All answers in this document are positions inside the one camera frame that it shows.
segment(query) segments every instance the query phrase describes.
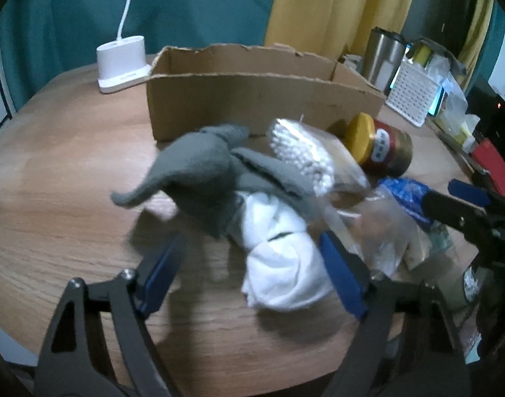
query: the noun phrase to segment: screw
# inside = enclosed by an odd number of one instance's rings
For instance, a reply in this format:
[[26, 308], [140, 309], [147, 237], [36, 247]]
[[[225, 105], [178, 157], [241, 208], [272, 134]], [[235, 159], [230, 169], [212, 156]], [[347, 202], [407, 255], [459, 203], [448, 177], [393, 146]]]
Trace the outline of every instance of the screw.
[[123, 269], [120, 276], [126, 281], [132, 281], [135, 278], [136, 272], [133, 269]]
[[381, 270], [372, 270], [370, 273], [370, 279], [373, 281], [382, 281], [385, 274]]
[[80, 277], [73, 277], [72, 279], [70, 279], [69, 281], [69, 284], [72, 285], [74, 288], [81, 288], [81, 286], [84, 284], [85, 282], [82, 280], [82, 278]]

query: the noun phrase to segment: wood grain tabletop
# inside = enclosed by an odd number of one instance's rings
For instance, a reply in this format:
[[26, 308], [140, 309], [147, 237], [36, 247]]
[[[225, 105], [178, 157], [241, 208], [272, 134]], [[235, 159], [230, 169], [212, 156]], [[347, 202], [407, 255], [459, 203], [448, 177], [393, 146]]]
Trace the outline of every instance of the wood grain tabletop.
[[[408, 131], [407, 176], [445, 192], [465, 180], [427, 127], [389, 109], [379, 119]], [[307, 382], [337, 369], [357, 323], [335, 296], [292, 313], [255, 312], [240, 292], [244, 253], [214, 240], [158, 195], [132, 210], [109, 200], [135, 187], [158, 149], [145, 86], [102, 95], [95, 66], [53, 79], [0, 131], [0, 327], [38, 353], [68, 279], [108, 280], [158, 250], [169, 230], [188, 236], [188, 258], [148, 330], [187, 396], [240, 397]], [[476, 250], [452, 232], [458, 267]], [[110, 316], [111, 358], [127, 381]]]

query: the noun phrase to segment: perforated basket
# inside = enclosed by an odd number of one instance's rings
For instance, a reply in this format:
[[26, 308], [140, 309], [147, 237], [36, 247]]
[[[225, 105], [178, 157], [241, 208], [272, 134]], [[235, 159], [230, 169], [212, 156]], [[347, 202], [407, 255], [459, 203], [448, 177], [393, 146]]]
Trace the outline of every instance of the perforated basket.
[[438, 90], [438, 84], [420, 68], [403, 61], [386, 104], [416, 127], [421, 127]]

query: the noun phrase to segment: yellow curtain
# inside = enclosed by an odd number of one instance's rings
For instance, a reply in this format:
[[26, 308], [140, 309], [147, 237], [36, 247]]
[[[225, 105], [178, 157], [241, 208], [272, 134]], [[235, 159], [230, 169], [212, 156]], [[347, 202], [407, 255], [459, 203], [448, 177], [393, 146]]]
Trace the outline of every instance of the yellow curtain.
[[362, 55], [375, 26], [400, 32], [412, 0], [274, 0], [265, 45], [337, 59]]
[[460, 86], [464, 90], [468, 87], [471, 75], [477, 64], [477, 59], [479, 59], [482, 45], [486, 39], [487, 30], [490, 26], [492, 8], [493, 0], [477, 0], [466, 43], [460, 55], [458, 55], [458, 59], [466, 65], [466, 76], [459, 79]]

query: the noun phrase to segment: red object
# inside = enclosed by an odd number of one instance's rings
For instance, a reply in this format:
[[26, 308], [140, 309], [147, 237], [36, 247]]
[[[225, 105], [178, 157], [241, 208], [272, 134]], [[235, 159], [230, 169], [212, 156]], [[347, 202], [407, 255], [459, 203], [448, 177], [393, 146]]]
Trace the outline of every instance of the red object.
[[505, 196], [505, 161], [489, 139], [484, 139], [471, 154], [471, 157], [486, 170], [497, 192]]

